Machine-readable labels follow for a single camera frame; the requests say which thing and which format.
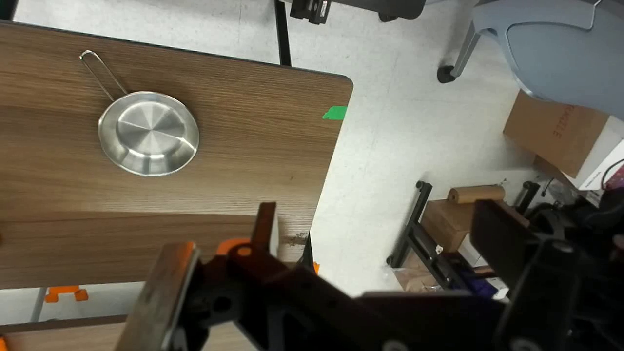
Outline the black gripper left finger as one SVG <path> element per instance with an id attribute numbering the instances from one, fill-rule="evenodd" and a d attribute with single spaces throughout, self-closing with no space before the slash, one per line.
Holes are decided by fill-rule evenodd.
<path id="1" fill-rule="evenodd" d="M 262 203 L 258 209 L 254 232 L 250 238 L 254 257 L 270 253 L 275 220 L 277 220 L 277 205 Z"/>

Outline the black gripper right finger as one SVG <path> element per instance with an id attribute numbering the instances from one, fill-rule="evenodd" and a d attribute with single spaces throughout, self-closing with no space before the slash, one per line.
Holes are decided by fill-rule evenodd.
<path id="1" fill-rule="evenodd" d="M 500 201 L 474 205 L 470 242 L 508 285 L 515 285 L 539 248 L 529 220 Z"/>

